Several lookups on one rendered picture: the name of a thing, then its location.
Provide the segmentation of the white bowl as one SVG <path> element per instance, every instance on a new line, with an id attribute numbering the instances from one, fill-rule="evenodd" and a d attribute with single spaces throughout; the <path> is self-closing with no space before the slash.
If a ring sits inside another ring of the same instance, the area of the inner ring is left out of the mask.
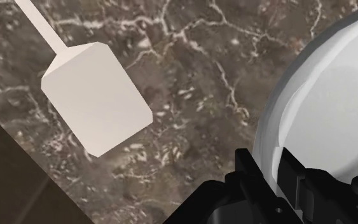
<path id="1" fill-rule="evenodd" d="M 265 104 L 252 155 L 274 192 L 283 149 L 344 183 L 358 175 L 358 10 L 307 44 Z"/>

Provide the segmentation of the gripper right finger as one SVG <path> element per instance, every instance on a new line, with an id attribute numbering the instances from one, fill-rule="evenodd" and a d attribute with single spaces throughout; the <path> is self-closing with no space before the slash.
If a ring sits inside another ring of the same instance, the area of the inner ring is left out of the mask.
<path id="1" fill-rule="evenodd" d="M 277 184 L 304 224 L 358 224 L 358 176 L 349 184 L 322 169 L 304 167 L 283 149 Z"/>

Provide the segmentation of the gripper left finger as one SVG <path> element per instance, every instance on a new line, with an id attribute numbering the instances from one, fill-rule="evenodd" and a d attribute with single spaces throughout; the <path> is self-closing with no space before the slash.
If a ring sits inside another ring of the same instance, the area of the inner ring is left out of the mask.
<path id="1" fill-rule="evenodd" d="M 235 171 L 203 182 L 164 224 L 303 224 L 276 196 L 249 150 L 235 150 Z"/>

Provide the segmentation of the white spatula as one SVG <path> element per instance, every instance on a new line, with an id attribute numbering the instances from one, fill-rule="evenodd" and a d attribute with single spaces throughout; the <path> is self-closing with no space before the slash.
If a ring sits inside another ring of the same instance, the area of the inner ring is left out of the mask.
<path id="1" fill-rule="evenodd" d="M 41 90 L 89 154 L 100 157 L 153 122 L 108 45 L 67 46 L 31 0 L 14 1 L 56 54 Z"/>

